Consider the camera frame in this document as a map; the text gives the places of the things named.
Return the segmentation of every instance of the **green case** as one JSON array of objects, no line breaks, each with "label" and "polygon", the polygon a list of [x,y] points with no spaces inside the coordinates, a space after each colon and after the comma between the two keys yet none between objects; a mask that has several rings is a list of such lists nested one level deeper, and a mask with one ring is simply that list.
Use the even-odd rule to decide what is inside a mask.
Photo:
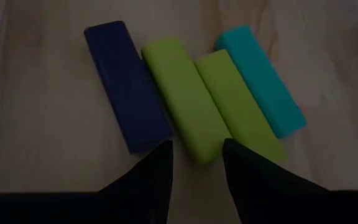
[{"label": "green case", "polygon": [[233,138],[271,161],[283,159],[280,141],[227,51],[199,59],[196,67]]},{"label": "green case", "polygon": [[205,164],[220,156],[230,132],[180,40],[152,42],[142,55],[195,161]]}]

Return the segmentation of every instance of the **foam block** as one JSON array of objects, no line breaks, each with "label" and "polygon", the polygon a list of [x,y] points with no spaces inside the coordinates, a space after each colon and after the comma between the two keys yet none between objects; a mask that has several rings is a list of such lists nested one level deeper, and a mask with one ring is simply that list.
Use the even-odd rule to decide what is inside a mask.
[{"label": "foam block", "polygon": [[204,56],[195,64],[233,138],[271,161],[283,158],[280,141],[227,51]]},{"label": "foam block", "polygon": [[90,27],[85,37],[129,152],[145,152],[169,139],[162,102],[125,24]]},{"label": "foam block", "polygon": [[283,138],[306,125],[302,112],[248,26],[224,32],[215,48],[229,52],[278,138]]},{"label": "foam block", "polygon": [[182,43],[174,37],[158,40],[142,55],[195,161],[217,158],[231,135]]}]

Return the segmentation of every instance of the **dark blue case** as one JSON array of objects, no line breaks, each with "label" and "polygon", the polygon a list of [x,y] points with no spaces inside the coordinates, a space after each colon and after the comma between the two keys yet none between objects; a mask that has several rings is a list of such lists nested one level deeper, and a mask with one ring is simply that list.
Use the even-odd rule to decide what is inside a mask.
[{"label": "dark blue case", "polygon": [[156,87],[124,22],[89,27],[86,41],[130,153],[172,137]]}]

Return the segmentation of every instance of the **wooden floor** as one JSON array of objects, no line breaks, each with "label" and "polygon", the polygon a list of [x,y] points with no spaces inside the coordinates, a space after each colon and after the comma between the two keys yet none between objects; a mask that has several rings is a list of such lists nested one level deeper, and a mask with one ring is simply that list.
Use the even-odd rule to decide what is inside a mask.
[{"label": "wooden floor", "polygon": [[[358,189],[358,0],[15,0],[0,73],[0,192],[98,190],[130,156],[83,37],[123,20],[139,50],[176,35],[193,58],[249,24],[308,125],[282,166]],[[238,223],[223,162],[198,167],[175,138],[170,223]]]}]

